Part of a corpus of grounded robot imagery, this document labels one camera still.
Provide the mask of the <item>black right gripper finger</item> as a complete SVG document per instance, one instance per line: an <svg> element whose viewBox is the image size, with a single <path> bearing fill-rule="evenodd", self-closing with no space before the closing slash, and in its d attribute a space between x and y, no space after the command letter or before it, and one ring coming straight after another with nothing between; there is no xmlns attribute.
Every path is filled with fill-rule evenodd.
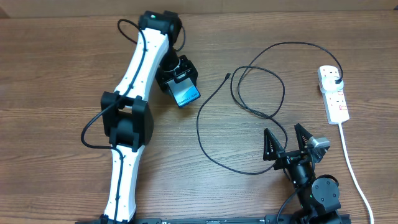
<svg viewBox="0 0 398 224"><path fill-rule="evenodd" d="M294 128L299 149L305 149L305 146L313 135L310 134L300 123L297 123Z"/></svg>
<svg viewBox="0 0 398 224"><path fill-rule="evenodd" d="M264 130L264 161L274 161L278 158L279 154L284 153L285 149L274 136L274 134L267 128Z"/></svg>

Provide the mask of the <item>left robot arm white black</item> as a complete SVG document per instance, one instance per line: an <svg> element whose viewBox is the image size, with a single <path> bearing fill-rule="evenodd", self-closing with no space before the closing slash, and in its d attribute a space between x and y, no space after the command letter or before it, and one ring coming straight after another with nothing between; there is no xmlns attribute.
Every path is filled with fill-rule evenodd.
<svg viewBox="0 0 398 224"><path fill-rule="evenodd" d="M100 223L133 223L139 163L149 144L154 119L149 108L152 84L171 95L182 108L197 100L198 72L174 43L182 31L175 12L146 11L139 18L136 49L123 79L101 97L104 133L113 155L108 204Z"/></svg>

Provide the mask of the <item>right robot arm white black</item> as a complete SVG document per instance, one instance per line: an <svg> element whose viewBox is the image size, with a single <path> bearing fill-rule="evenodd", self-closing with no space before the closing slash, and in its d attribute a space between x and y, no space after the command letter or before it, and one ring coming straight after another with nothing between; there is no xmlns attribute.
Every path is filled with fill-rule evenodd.
<svg viewBox="0 0 398 224"><path fill-rule="evenodd" d="M284 170L294 192L282 204L271 223L343 223L338 213L339 182L332 175L315 174L315 164L321 162L330 148L330 141L310 134L301 124L294 126L298 149L287 152L274 134L264 130L265 161L273 161L274 170Z"/></svg>

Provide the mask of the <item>blue Samsung Galaxy smartphone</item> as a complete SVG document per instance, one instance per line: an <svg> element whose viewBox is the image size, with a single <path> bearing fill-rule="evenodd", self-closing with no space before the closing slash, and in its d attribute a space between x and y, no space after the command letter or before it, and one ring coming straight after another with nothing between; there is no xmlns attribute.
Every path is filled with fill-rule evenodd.
<svg viewBox="0 0 398 224"><path fill-rule="evenodd" d="M183 108L187 104L201 97L200 92L190 78L187 78L180 83L176 83L174 80L171 80L168 82L168 85L179 108Z"/></svg>

